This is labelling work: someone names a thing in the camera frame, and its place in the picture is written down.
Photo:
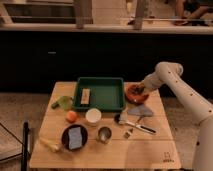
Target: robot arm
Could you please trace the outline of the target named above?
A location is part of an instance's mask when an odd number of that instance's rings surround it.
[[[142,83],[144,94],[167,84],[180,103],[189,110],[200,125],[193,169],[194,171],[213,170],[213,105],[186,84],[180,76],[183,67],[178,63],[160,62],[155,72],[146,76]]]

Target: yellow object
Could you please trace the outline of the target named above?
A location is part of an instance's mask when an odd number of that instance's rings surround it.
[[[39,138],[40,142],[45,146],[49,147],[52,152],[57,152],[61,149],[61,145],[52,140],[48,140],[46,138]]]
[[[132,0],[126,0],[126,10],[127,13],[130,13],[132,10]]]

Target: green tray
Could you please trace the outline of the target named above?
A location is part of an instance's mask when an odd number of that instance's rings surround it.
[[[90,89],[90,103],[82,106],[82,89]],[[73,108],[86,111],[98,108],[102,112],[121,112],[125,108],[124,83],[122,78],[80,77],[75,89]]]

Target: red bowl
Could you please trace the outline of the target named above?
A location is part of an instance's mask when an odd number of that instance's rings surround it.
[[[144,87],[138,84],[132,84],[125,90],[125,96],[130,103],[140,105],[143,104],[149,97],[148,94],[143,94]]]

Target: wooden table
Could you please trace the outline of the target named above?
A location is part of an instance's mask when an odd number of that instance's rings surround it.
[[[73,96],[75,82],[57,82],[39,136],[60,142],[65,128],[70,126],[65,119],[66,112],[61,108],[51,109],[51,104],[60,96]],[[129,126],[118,125],[113,121],[114,114],[103,113],[99,126],[86,124],[85,113],[79,113],[75,124],[85,126],[88,131],[86,145],[75,152],[62,149],[53,153],[46,146],[37,141],[30,159],[31,168],[90,168],[90,169],[178,169],[181,167],[177,149],[164,107],[158,91],[150,94],[145,103],[153,112],[153,117],[143,118],[140,124],[156,130],[156,135],[134,129],[129,139],[123,135]],[[127,103],[128,108],[134,105]],[[137,116],[127,115],[128,119],[136,122]],[[96,132],[100,126],[112,129],[112,137],[108,144],[96,140]]]

